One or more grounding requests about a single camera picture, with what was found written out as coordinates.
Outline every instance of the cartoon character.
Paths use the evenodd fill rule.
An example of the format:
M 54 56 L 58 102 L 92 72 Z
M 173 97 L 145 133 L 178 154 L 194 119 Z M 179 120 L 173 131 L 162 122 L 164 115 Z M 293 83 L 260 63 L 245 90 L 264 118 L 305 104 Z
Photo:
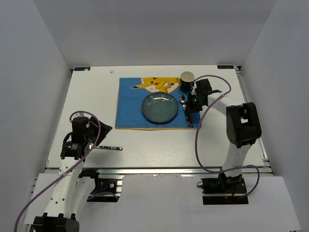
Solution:
M 157 92 L 156 90 L 159 90 L 160 92 L 169 93 L 168 89 L 171 88 L 173 85 L 178 86 L 179 81 L 180 80 L 178 77 L 146 77 L 142 79 L 142 82 L 144 82 L 143 84 L 133 86 L 132 88 L 145 88 L 150 92 Z M 148 88 L 151 86 L 155 86 L 156 90 L 153 90 L 153 88 Z

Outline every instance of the cable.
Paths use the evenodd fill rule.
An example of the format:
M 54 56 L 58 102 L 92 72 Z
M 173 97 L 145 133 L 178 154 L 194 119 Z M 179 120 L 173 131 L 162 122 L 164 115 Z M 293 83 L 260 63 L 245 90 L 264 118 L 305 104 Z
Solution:
M 202 187 L 203 187 L 203 181 L 198 182 L 198 183 L 197 183 L 197 187 L 198 187 L 198 188 L 202 188 Z
M 202 125 L 202 122 L 203 122 L 204 117 L 206 116 L 207 112 L 213 107 L 213 105 L 215 105 L 215 104 L 216 104 L 220 99 L 222 99 L 226 94 L 228 94 L 228 93 L 230 93 L 230 92 L 232 91 L 232 87 L 231 87 L 230 83 L 229 83 L 227 80 L 225 80 L 223 77 L 216 76 L 216 75 L 203 75 L 203 76 L 200 76 L 200 77 L 198 77 L 197 79 L 194 80 L 194 83 L 195 83 L 197 80 L 199 80 L 200 78 L 206 77 L 206 76 L 216 77 L 216 78 L 219 78 L 219 79 L 223 80 L 225 83 L 227 83 L 227 85 L 228 85 L 228 87 L 229 87 L 229 90 L 228 90 L 227 92 L 225 92 L 223 95 L 221 95 L 220 97 L 218 97 L 213 103 L 211 103 L 211 104 L 208 106 L 208 108 L 205 110 L 203 116 L 201 117 L 201 120 L 199 121 L 199 124 L 198 124 L 198 126 L 197 126 L 197 132 L 196 132 L 196 134 L 195 134 L 195 156 L 196 156 L 196 158 L 197 158 L 197 162 L 198 162 L 198 164 L 200 165 L 200 167 L 201 167 L 203 170 L 205 170 L 206 172 L 212 173 L 212 174 L 221 174 L 221 173 L 225 173 L 225 172 L 232 171 L 232 170 L 236 170 L 236 169 L 240 169 L 240 168 L 255 168 L 256 171 L 257 171 L 257 180 L 256 180 L 256 183 L 255 183 L 254 187 L 253 187 L 253 188 L 251 189 L 251 191 L 249 191 L 248 193 L 246 193 L 246 194 L 244 194 L 244 195 L 242 195 L 242 196 L 238 196 L 238 197 L 246 197 L 246 196 L 248 196 L 250 193 L 252 193 L 252 192 L 256 189 L 256 187 L 257 187 L 257 185 L 258 185 L 258 183 L 259 183 L 259 181 L 260 181 L 260 171 L 259 171 L 259 169 L 258 169 L 256 166 L 254 166 L 254 165 L 246 165 L 246 166 L 242 166 L 242 167 L 229 168 L 229 169 L 220 170 L 220 171 L 212 171 L 212 170 L 209 170 L 209 169 L 205 168 L 205 167 L 203 166 L 203 164 L 201 163 L 201 161 L 199 160 L 199 157 L 198 157 L 198 151 L 197 151 L 198 132 L 199 132 L 199 129 L 201 128 L 201 125 Z
M 100 133 L 101 133 L 101 124 L 100 124 L 100 121 L 98 120 L 98 118 L 96 116 L 94 116 L 92 113 L 90 112 L 87 112 L 87 111 L 82 111 L 82 110 L 79 110 L 79 111 L 75 111 L 73 114 L 71 114 L 70 116 L 70 121 L 72 119 L 72 117 L 76 114 L 76 113 L 85 113 L 85 114 L 88 114 L 88 115 L 91 115 L 97 122 L 98 122 L 98 135 L 97 135 L 97 138 L 96 140 L 94 141 L 93 143 L 93 146 L 91 147 L 91 149 L 84 155 L 84 157 L 82 157 L 76 164 L 74 164 L 72 167 L 70 167 L 66 172 L 65 174 L 68 174 L 70 173 L 77 165 L 79 165 L 81 162 L 83 162 L 86 157 L 89 155 L 89 153 L 95 148 L 95 144 L 97 143 L 98 139 L 99 139 L 99 136 L 100 136 Z M 14 232 L 17 232 L 17 227 L 18 227 L 18 223 L 20 221 L 20 218 L 21 216 L 23 215 L 23 213 L 26 211 L 26 209 L 29 207 L 29 205 L 32 204 L 32 202 L 34 202 L 39 196 L 41 196 L 44 192 L 46 192 L 51 186 L 53 186 L 54 184 L 56 184 L 58 181 L 60 181 L 62 178 L 64 178 L 64 175 L 61 175 L 59 176 L 56 180 L 54 180 L 52 183 L 50 183 L 47 187 L 45 187 L 41 192 L 39 192 L 37 195 L 35 195 L 26 205 L 25 207 L 20 211 L 17 219 L 16 219 L 16 222 L 15 222 L 15 225 L 14 225 Z
M 106 186 L 104 189 L 102 189 L 100 192 L 98 192 L 98 193 L 102 193 L 102 192 L 104 192 L 106 189 L 107 189 L 107 186 Z
M 114 198 L 116 198 L 117 200 L 119 200 L 119 198 L 113 194 L 112 192 L 99 192 L 97 193 L 96 195 L 92 196 L 92 197 L 88 197 L 87 201 L 95 198 L 95 197 L 98 197 L 98 196 L 103 196 L 103 195 L 112 195 Z

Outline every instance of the pikachu illustration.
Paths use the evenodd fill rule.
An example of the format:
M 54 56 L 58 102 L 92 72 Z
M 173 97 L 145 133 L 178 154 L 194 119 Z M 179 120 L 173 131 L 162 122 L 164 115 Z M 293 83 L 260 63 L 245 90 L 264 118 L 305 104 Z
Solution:
M 142 84 L 132 88 L 144 88 L 152 93 L 171 93 L 178 87 L 179 82 L 178 77 L 145 77 L 142 79 Z

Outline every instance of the white table surface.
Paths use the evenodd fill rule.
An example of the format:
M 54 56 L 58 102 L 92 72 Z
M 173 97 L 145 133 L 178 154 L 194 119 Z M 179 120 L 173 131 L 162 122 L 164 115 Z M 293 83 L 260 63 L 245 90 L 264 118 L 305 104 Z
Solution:
M 232 86 L 229 97 L 244 102 L 235 70 L 219 70 L 216 65 L 112 66 L 91 67 L 89 71 L 75 71 L 72 74 L 47 167 L 59 167 L 62 141 L 65 135 L 71 131 L 69 116 L 74 111 L 85 110 L 92 112 L 103 123 L 115 127 L 119 78 L 180 77 L 184 71 L 192 72 L 195 77 L 214 74 L 225 78 Z M 213 89 L 219 89 L 222 92 L 228 90 L 228 86 L 222 80 L 210 78 L 210 83 Z M 204 166 L 221 167 L 224 163 L 229 146 L 225 130 L 225 116 L 215 109 L 211 109 L 203 121 L 198 140 L 199 156 Z M 101 145 L 120 146 L 124 150 L 95 149 L 87 157 L 84 167 L 198 167 L 194 153 L 195 132 L 196 130 L 143 131 L 113 129 Z M 249 151 L 244 165 L 263 166 L 262 158 L 263 151 L 259 144 L 256 143 Z
M 40 174 L 34 195 L 57 174 Z M 256 177 L 244 177 L 247 189 Z M 85 204 L 81 232 L 289 232 L 300 226 L 282 177 L 261 177 L 246 205 L 203 205 L 199 177 L 127 175 L 117 203 Z M 25 224 L 41 216 L 53 188 L 27 211 Z

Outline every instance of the white table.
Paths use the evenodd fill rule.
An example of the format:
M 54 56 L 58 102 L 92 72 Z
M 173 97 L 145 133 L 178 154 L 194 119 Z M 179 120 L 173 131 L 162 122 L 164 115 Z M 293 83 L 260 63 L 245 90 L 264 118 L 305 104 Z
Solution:
M 180 77 L 184 71 L 195 77 L 214 74 L 225 78 L 232 86 L 229 97 L 244 102 L 234 69 L 218 69 L 216 65 L 197 66 L 113 66 L 91 67 L 89 71 L 74 71 L 59 126 L 48 159 L 48 168 L 58 168 L 65 135 L 71 131 L 69 116 L 77 110 L 92 112 L 103 123 L 115 126 L 120 77 Z M 228 90 L 225 82 L 210 78 L 213 89 Z M 199 133 L 198 150 L 201 162 L 208 167 L 224 163 L 229 141 L 226 119 L 215 109 L 205 117 Z M 95 149 L 86 159 L 88 168 L 160 168 L 198 167 L 194 153 L 196 130 L 117 130 L 113 129 L 101 143 L 123 147 L 123 151 Z M 263 166 L 263 151 L 254 144 L 245 165 Z

